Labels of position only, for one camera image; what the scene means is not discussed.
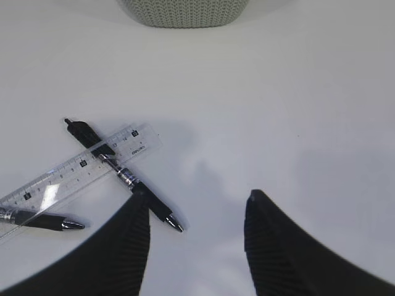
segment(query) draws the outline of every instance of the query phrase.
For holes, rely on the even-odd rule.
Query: transparent ruler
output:
[[[36,215],[65,201],[93,181],[112,171],[109,165],[94,157],[91,151],[107,144],[123,164],[160,147],[157,134],[147,125],[128,126],[83,153],[71,158],[49,172],[0,199],[0,207],[14,207],[36,212]],[[0,223],[0,238],[20,226]]]

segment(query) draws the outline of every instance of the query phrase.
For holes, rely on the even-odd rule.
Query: gray knitted basket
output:
[[[206,28],[238,18],[249,0],[122,0],[143,24],[163,28]]]

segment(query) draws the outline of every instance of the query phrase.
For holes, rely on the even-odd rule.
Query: pen barrel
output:
[[[164,222],[166,218],[172,213],[171,209],[169,209],[166,204],[158,199],[158,197],[151,190],[149,190],[149,188],[143,182],[136,183],[131,191],[133,192],[133,195],[143,195],[145,198],[149,199],[149,208],[162,222]]]
[[[34,215],[34,212],[18,210],[14,212],[12,218],[14,220],[14,224],[22,225],[26,220],[30,219]],[[62,223],[64,219],[65,218],[61,216],[42,214],[24,224],[24,226],[62,231]]]

